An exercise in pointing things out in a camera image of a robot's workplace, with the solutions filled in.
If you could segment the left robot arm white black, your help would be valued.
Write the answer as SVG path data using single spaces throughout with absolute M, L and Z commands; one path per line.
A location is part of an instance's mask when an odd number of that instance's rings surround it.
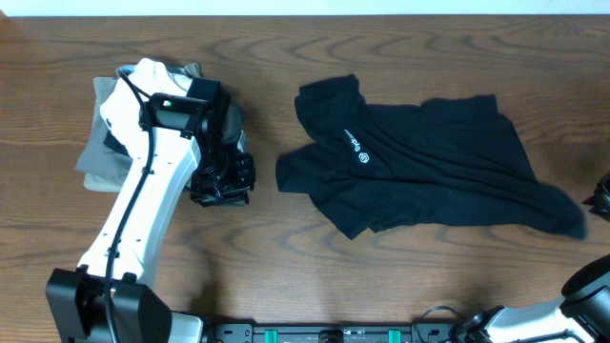
M 246 205 L 254 160 L 224 132 L 231 96 L 219 81 L 198 77 L 183 96 L 129 88 L 144 150 L 76 269 L 52 272 L 51 314 L 64 342 L 212 342 L 202 318 L 154 293 L 156 266 L 182 192 L 202 207 Z

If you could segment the white folded t-shirt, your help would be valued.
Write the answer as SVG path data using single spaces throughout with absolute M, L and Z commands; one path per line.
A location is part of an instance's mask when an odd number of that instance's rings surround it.
M 193 79 L 179 72 L 170 72 L 161 62 L 143 58 L 126 71 L 129 81 L 148 95 L 162 92 L 185 96 Z M 108 99 L 100 106 L 100 114 L 107 121 L 112 135 L 127 146 L 141 131 L 140 105 L 128 84 L 119 78 Z

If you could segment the black mounting rail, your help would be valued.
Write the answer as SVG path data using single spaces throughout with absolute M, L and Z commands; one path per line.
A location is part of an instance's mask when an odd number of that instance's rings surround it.
M 272 323 L 209 322 L 201 343 L 424 343 L 452 342 L 459 314 L 427 312 L 411 322 Z

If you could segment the black t-shirt with logo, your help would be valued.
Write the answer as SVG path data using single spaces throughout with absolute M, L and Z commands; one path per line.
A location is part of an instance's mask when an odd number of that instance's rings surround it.
M 277 160 L 277 187 L 307 194 L 349 238 L 418 224 L 586 235 L 580 207 L 537 180 L 492 95 L 371 105 L 347 75 L 301 87 L 295 110 L 312 142 Z

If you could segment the grey folded t-shirt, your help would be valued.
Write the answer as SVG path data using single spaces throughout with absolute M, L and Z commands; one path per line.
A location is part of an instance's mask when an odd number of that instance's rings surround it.
M 122 66 L 123 72 L 132 71 L 135 65 Z M 193 80 L 202 75 L 200 65 L 192 63 L 184 67 L 166 67 L 170 72 L 179 72 L 190 76 Z M 86 148 L 81 153 L 75 168 L 86 173 L 98 175 L 123 174 L 128 176 L 132 159 L 148 147 L 142 130 L 125 146 L 111 133 L 107 121 L 100 114 L 100 106 L 108 99 L 119 79 L 115 77 L 96 77 L 93 86 L 96 94 L 94 115 L 91 124 L 91 135 Z M 142 91 L 140 95 L 147 101 L 149 95 Z

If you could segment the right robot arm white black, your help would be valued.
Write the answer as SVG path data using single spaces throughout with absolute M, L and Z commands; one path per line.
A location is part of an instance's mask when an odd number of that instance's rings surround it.
M 517 224 L 575 239 L 586 235 L 580 206 L 559 189 L 531 175 L 494 177 L 487 183 L 496 200 L 485 209 L 493 225 Z M 607 342 L 609 257 L 573 274 L 561 295 L 521 308 L 497 306 L 465 318 L 451 342 Z

